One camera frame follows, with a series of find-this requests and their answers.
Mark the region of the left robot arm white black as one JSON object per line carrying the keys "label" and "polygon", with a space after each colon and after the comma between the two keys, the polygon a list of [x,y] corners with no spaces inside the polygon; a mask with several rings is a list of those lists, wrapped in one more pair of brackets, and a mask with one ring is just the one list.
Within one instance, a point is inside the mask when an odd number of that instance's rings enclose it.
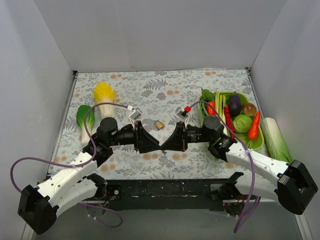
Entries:
{"label": "left robot arm white black", "polygon": [[41,235],[74,205],[89,198],[103,199],[107,183],[95,170],[113,154],[113,146],[122,145],[133,145],[140,154],[160,149],[159,141],[144,129],[141,121],[119,129],[114,118],[104,118],[73,162],[64,165],[50,179],[21,190],[18,215]]}

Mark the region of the large brass long-shackle padlock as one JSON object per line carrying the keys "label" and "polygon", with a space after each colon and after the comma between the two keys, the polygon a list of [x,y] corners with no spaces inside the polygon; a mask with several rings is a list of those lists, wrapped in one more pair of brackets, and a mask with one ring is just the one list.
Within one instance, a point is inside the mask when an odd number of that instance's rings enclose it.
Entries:
{"label": "large brass long-shackle padlock", "polygon": [[145,129],[142,125],[142,122],[140,120],[137,120],[134,123],[134,128],[135,128],[135,134],[136,134],[137,141],[141,141],[144,136],[144,131],[145,131]]}

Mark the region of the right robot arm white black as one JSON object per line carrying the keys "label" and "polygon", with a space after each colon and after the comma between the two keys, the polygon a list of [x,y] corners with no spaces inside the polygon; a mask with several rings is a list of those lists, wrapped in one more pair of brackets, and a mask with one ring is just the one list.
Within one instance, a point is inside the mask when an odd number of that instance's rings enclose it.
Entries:
{"label": "right robot arm white black", "polygon": [[318,191],[306,166],[298,160],[288,163],[247,150],[240,142],[225,135],[223,129],[213,115],[204,118],[202,127],[185,125],[181,121],[161,149],[184,152],[190,143],[209,143],[208,150],[215,158],[244,167],[258,178],[254,187],[250,177],[241,175],[233,179],[226,186],[230,198],[252,194],[278,201],[289,212],[301,215]]}

